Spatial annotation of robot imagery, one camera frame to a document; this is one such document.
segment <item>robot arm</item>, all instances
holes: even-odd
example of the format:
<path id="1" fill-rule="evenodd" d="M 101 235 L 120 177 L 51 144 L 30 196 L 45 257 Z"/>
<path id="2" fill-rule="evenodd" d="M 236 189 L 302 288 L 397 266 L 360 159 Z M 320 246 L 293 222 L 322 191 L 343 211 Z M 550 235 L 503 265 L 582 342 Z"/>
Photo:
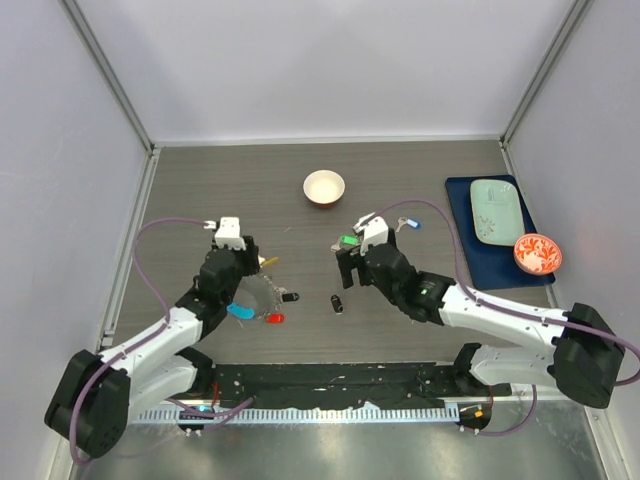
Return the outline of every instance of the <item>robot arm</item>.
<path id="1" fill-rule="evenodd" d="M 91 457 L 108 452 L 127 423 L 143 411 L 178 393 L 204 393 L 211 384 L 213 362 L 190 346 L 222 322 L 240 281 L 258 273 L 260 264 L 258 247 L 252 237 L 240 235 L 237 218 L 224 217 L 219 225 L 208 222 L 205 228 L 215 232 L 212 248 L 159 334 L 144 341 L 163 327 L 165 319 L 109 350 L 98 354 L 83 350 L 67 365 L 45 423 L 68 439 L 80 390 L 106 362 L 125 353 L 90 391 L 78 418 L 77 444 Z"/>
<path id="2" fill-rule="evenodd" d="M 360 285 L 375 286 L 413 320 L 470 328 L 521 346 L 465 345 L 454 363 L 461 372 L 461 388 L 465 382 L 547 385 L 583 405 L 608 406 L 624 356 L 622 346 L 517 316 L 533 314 L 613 333 L 596 310 L 582 304 L 575 304 L 571 312 L 533 307 L 471 289 L 473 295 L 497 305 L 500 311 L 475 302 L 452 278 L 417 271 L 398 250 L 395 232 L 381 217 L 362 226 L 369 217 L 362 217 L 354 226 L 360 245 L 336 252 L 344 288 L 353 286 L 351 272 L 357 269 Z"/>

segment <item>rectangular plate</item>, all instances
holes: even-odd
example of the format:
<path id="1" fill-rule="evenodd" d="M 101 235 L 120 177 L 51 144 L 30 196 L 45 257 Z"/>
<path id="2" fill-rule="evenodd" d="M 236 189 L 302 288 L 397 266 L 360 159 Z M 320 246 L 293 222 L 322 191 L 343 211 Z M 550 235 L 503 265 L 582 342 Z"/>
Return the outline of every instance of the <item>rectangular plate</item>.
<path id="1" fill-rule="evenodd" d="M 520 195 L 503 180 L 471 183 L 471 209 L 478 240 L 488 245 L 513 246 L 524 235 Z"/>

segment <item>gray table surface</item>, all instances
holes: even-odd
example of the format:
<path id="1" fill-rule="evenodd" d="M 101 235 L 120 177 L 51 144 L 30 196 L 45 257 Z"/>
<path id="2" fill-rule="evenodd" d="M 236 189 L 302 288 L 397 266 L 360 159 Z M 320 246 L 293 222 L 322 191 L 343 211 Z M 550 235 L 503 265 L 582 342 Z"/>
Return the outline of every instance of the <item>gray table surface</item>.
<path id="1" fill-rule="evenodd" d="M 318 169 L 335 170 L 345 179 L 345 195 L 332 210 L 314 208 L 302 192 L 305 177 Z M 447 177 L 504 173 L 496 141 L 165 148 L 145 220 L 238 216 L 243 234 L 254 236 L 261 254 L 281 259 L 265 271 L 276 284 L 300 294 L 300 301 L 284 306 L 283 324 L 228 316 L 198 344 L 216 362 L 451 361 L 466 342 L 504 342 L 470 330 L 412 322 L 373 287 L 342 291 L 329 247 L 359 217 L 397 200 L 425 197 L 449 211 Z M 401 251 L 418 269 L 453 276 L 453 248 L 444 221 L 424 207 L 398 209 L 385 217 L 395 225 L 401 215 L 423 225 L 398 234 Z M 190 225 L 161 226 L 145 236 L 141 262 L 171 303 L 190 287 L 210 240 L 209 233 Z M 329 301 L 336 293 L 345 306 L 340 316 Z M 543 288 L 493 293 L 548 305 Z M 158 302 L 132 272 L 116 342 L 161 315 Z"/>

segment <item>blue tray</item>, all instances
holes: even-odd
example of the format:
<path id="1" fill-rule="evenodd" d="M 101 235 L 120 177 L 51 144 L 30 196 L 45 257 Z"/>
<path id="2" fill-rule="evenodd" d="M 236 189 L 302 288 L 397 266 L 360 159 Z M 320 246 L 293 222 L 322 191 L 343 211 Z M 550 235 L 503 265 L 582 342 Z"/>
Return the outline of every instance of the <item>blue tray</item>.
<path id="1" fill-rule="evenodd" d="M 444 185 L 449 196 L 449 204 L 453 218 L 458 227 L 458 235 L 467 258 L 473 286 L 478 290 L 494 290 L 498 288 L 537 287 L 550 285 L 556 281 L 553 274 L 530 275 L 518 267 L 513 258 L 513 247 L 500 247 L 482 243 L 476 237 L 471 212 L 471 182 L 479 178 L 504 180 L 515 185 L 520 196 L 520 206 L 524 218 L 524 231 L 537 233 L 527 206 L 522 201 L 520 189 L 511 175 L 494 175 L 488 177 L 451 177 Z"/>

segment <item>orange patterned bowl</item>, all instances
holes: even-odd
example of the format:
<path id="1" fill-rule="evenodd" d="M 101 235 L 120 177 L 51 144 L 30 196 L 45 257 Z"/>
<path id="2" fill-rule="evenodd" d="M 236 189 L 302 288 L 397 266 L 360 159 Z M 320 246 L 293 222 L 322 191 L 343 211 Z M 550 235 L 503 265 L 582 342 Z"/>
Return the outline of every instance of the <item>orange patterned bowl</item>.
<path id="1" fill-rule="evenodd" d="M 562 252 L 556 243 L 544 235 L 528 233 L 513 247 L 518 266 L 532 275 L 548 275 L 562 265 Z"/>

